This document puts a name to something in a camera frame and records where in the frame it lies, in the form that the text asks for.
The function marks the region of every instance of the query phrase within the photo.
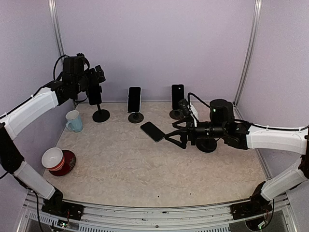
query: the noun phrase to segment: phone lying flat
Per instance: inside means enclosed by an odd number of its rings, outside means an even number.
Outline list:
[[[155,142],[161,141],[165,136],[162,130],[156,127],[152,122],[146,122],[141,125],[140,128]]]

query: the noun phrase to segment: beige speckled surface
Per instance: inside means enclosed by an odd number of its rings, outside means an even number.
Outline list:
[[[209,110],[195,103],[200,120]],[[203,153],[195,146],[186,150],[162,140],[155,143],[140,125],[153,122],[163,132],[175,130],[169,117],[171,103],[142,103],[144,121],[127,120],[126,103],[105,103],[111,117],[92,121],[96,106],[80,104],[84,129],[64,130],[57,144],[77,157],[66,176],[44,177],[64,193],[65,199],[81,202],[167,207],[221,203],[249,197],[264,181],[254,150],[238,150],[218,142],[217,150]]]

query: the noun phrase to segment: mug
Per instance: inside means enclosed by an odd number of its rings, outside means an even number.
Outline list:
[[[69,131],[80,132],[83,129],[83,123],[80,113],[77,110],[72,110],[66,114],[66,128]]]

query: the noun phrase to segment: black cable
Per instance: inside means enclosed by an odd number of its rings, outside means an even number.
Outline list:
[[[272,213],[271,213],[270,220],[267,222],[266,226],[262,228],[262,230],[265,229],[270,224],[272,218],[274,217],[274,211],[275,211],[275,199],[272,200]]]
[[[78,101],[73,100],[73,101],[76,103],[76,105],[78,105],[79,103],[82,103],[82,102],[86,101],[87,99],[88,99],[88,96],[83,100],[78,100]]]
[[[37,197],[37,214],[38,214],[38,222],[39,222],[39,227],[41,229],[41,232],[44,232],[43,228],[42,228],[42,225],[41,225],[41,221],[40,221],[40,212],[39,212],[39,196],[38,194],[33,191],[33,193],[35,194],[35,196]]]
[[[197,122],[199,122],[199,120],[197,119],[197,117],[196,117],[194,114],[192,114],[192,116],[193,116],[193,118],[194,118]]]
[[[34,94],[33,96],[35,97],[38,92],[42,89],[43,87],[40,87]],[[6,117],[7,115],[9,115],[10,113],[12,113],[14,110],[17,110],[20,106],[22,106],[23,104],[27,103],[28,101],[30,101],[33,97],[28,98],[27,100],[23,101],[22,103],[20,103],[18,106],[16,106],[15,108],[13,108],[12,110],[10,110],[9,112],[7,112],[6,114],[0,116],[0,119],[3,119],[4,117]]]
[[[256,125],[252,122],[247,122],[245,120],[241,120],[241,119],[235,119],[235,121],[237,122],[244,122],[244,123],[249,123],[250,125],[252,126],[255,126],[255,127],[258,127],[258,128],[262,128],[262,129],[268,129],[268,130],[274,130],[274,131],[304,131],[306,129],[309,128],[309,125],[304,127],[304,128],[301,128],[300,130],[299,129],[285,129],[285,128],[274,128],[274,127],[265,127],[265,126],[260,126],[260,125]]]
[[[68,55],[65,55],[65,54],[62,55],[62,56],[60,56],[60,57],[57,59],[55,65],[54,65],[54,71],[53,71],[53,78],[54,78],[54,81],[56,80],[55,72],[56,72],[57,64],[58,64],[58,62],[59,62],[62,58],[64,58],[64,57],[69,57],[69,56],[68,56]]]
[[[6,172],[5,174],[3,174],[3,175],[0,177],[0,180],[1,180],[2,178],[4,178],[8,173],[9,173],[9,172]]]
[[[195,97],[196,99],[198,99],[201,103],[203,103],[205,106],[207,106],[208,108],[210,108],[210,106],[208,104],[206,104],[201,98],[199,98],[197,95],[195,95],[194,93],[188,93],[188,102],[190,104],[190,96]]]

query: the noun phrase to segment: lavender wall panel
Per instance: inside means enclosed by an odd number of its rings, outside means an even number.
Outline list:
[[[4,0],[0,7],[0,114],[28,98],[52,80],[57,59],[55,38],[47,1]],[[54,146],[72,108],[68,102],[29,125],[15,144],[38,172],[43,172],[41,156]],[[4,170],[0,166],[0,175]],[[0,231],[14,231],[26,191],[7,175],[0,181]]]
[[[309,2],[263,1],[248,79],[239,104],[245,119],[272,126],[309,123]],[[272,175],[299,154],[262,150]],[[288,192],[300,231],[309,228],[309,183]]]
[[[202,99],[233,100],[254,0],[58,1],[65,51],[101,64],[104,101],[126,101],[129,86],[144,101],[170,101],[172,84]]]

